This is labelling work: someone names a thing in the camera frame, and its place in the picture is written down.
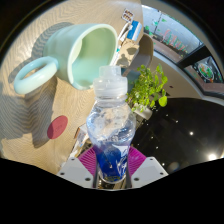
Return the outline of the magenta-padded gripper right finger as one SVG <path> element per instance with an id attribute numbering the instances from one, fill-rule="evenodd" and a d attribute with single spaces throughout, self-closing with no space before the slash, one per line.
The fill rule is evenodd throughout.
<path id="1" fill-rule="evenodd" d="M 168 173 L 155 157 L 146 157 L 131 147 L 127 163 L 127 188 L 140 188 L 167 176 Z"/>

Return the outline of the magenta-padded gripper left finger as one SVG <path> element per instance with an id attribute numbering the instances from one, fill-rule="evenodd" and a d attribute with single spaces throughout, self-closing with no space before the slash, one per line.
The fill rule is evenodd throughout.
<path id="1" fill-rule="evenodd" d="M 93 188 L 97 175 L 97 160 L 92 148 L 80 156 L 70 156 L 57 175 L 84 188 Z"/>

